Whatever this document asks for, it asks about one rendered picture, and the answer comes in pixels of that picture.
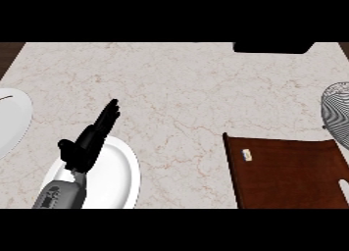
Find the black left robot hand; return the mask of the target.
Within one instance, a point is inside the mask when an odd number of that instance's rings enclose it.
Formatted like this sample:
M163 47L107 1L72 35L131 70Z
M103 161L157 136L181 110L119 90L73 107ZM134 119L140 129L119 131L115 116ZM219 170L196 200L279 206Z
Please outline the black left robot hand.
M95 122L85 127L75 141L60 139L57 147L60 160L66 163L64 169L85 174L98 158L104 139L119 117L117 100L112 99L104 105Z

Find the brown wooden tray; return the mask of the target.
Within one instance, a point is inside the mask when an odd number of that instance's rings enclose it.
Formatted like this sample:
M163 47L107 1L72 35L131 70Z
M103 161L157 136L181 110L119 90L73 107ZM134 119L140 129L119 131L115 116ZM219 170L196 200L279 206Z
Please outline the brown wooden tray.
M349 165L332 140L222 141L240 209L349 209Z

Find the white oval plate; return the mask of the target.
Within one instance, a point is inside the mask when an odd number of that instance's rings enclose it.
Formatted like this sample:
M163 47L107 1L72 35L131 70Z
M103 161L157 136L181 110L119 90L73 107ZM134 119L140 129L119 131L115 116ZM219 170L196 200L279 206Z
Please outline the white oval plate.
M140 190L140 168L131 148L116 137L104 139L97 161L85 176L82 209L132 209ZM73 181L60 159L47 171L39 191L52 180Z

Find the large white plate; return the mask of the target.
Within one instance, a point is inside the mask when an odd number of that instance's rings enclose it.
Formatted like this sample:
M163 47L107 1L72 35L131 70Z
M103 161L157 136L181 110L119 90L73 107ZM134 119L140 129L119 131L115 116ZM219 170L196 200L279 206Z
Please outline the large white plate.
M29 129L33 104L24 91L0 88L0 159L18 144Z

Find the black appliance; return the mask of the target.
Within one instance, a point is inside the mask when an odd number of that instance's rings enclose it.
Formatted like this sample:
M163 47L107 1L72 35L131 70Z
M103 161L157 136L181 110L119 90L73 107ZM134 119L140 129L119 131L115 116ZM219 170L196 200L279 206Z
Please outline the black appliance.
M237 53L304 54L313 46L311 42L234 42Z

